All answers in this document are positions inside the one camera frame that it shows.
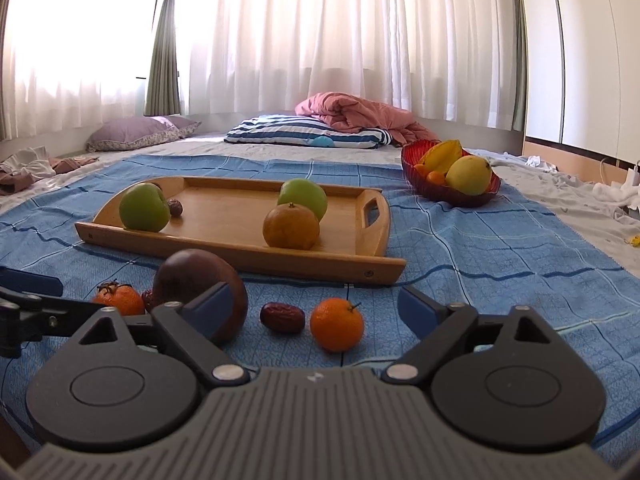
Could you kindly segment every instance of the green fruit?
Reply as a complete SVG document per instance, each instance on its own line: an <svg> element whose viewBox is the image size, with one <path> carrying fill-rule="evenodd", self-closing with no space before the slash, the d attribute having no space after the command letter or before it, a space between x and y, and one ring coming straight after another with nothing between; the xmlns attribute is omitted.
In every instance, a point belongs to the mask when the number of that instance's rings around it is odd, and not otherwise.
<svg viewBox="0 0 640 480"><path fill-rule="evenodd" d="M142 182L130 187L120 200L120 220L127 229L157 233L171 218L162 190Z"/></svg>
<svg viewBox="0 0 640 480"><path fill-rule="evenodd" d="M481 195L491 182L491 165L481 156L463 156L447 171L446 182L466 195Z"/></svg>
<svg viewBox="0 0 640 480"><path fill-rule="evenodd" d="M326 194L318 184L306 178L292 178L287 180L280 188L278 205L294 203L311 209L322 220L326 213Z"/></svg>

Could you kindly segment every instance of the sheer curtain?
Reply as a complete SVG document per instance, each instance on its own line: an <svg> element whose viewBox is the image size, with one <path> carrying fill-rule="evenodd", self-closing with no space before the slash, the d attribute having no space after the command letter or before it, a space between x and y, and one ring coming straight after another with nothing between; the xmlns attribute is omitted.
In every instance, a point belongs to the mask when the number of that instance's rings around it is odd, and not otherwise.
<svg viewBox="0 0 640 480"><path fill-rule="evenodd" d="M177 0L188 112L293 110L340 91L510 128L513 0Z"/></svg>
<svg viewBox="0 0 640 480"><path fill-rule="evenodd" d="M155 0L10 0L2 59L8 137L134 114Z"/></svg>

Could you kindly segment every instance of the green apple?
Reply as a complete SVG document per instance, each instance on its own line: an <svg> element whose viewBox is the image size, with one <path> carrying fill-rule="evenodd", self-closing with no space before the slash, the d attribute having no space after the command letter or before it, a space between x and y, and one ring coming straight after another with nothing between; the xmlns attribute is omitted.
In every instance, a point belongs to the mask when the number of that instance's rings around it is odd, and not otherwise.
<svg viewBox="0 0 640 480"><path fill-rule="evenodd" d="M157 233L171 218L162 190L149 182L130 187L120 200L120 220L127 229Z"/></svg>
<svg viewBox="0 0 640 480"><path fill-rule="evenodd" d="M280 195L278 196L278 205L291 202L311 209L318 221L321 221L324 213L326 213L326 194L324 189L306 178L292 178L282 184Z"/></svg>

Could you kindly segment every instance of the blue and white striped pillow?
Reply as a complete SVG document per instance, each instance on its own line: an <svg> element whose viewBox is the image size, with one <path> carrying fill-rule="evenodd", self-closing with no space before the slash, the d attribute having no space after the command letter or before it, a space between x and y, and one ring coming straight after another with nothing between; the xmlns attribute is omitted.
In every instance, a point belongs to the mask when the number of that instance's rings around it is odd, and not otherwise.
<svg viewBox="0 0 640 480"><path fill-rule="evenodd" d="M357 134L337 132L320 119L288 115L263 115L242 121L226 134L226 142L294 144L316 148L376 148L391 144L388 131L366 128Z"/></svg>

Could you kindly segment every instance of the white logo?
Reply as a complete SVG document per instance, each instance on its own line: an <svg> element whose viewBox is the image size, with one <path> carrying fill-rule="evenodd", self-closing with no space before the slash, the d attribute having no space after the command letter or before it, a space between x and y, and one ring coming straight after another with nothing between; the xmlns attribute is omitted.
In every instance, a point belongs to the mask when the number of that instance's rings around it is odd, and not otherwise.
<svg viewBox="0 0 640 480"><path fill-rule="evenodd" d="M318 381L324 379L324 375L315 372L313 375L306 376L306 378L309 379L312 383L317 383Z"/></svg>

